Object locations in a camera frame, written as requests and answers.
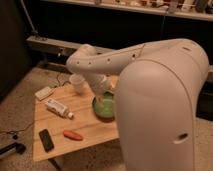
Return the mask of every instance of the table leg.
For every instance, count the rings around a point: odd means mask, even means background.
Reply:
[[[57,171],[61,170],[61,167],[58,165],[58,163],[54,160],[54,158],[48,159],[48,161],[55,167]]]

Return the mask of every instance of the carrot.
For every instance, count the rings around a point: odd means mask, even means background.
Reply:
[[[76,140],[76,141],[82,141],[84,139],[82,135],[71,130],[64,130],[63,135],[66,138],[69,138],[71,140]]]

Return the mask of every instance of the shelf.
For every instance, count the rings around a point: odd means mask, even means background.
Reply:
[[[213,21],[213,14],[197,13],[194,10],[191,10],[190,12],[177,11],[175,13],[168,13],[165,8],[121,5],[116,2],[113,2],[112,0],[102,0],[102,2],[99,4],[95,4],[95,2],[98,3],[99,0],[41,0],[41,1],[92,6],[97,8],[139,12],[144,14],[166,15],[171,17],[187,18],[187,19],[194,19],[194,20]]]

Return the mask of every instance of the wall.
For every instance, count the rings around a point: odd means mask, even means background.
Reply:
[[[13,0],[0,1],[0,99],[31,67],[26,28]]]

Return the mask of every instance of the bottle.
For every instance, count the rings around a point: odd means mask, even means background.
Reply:
[[[48,110],[51,112],[55,113],[56,115],[62,117],[62,118],[73,118],[73,113],[69,111],[69,108],[58,101],[54,99],[48,99],[45,102],[45,106],[47,107]]]
[[[182,5],[181,11],[188,12],[191,9],[193,3],[194,0],[185,0]]]

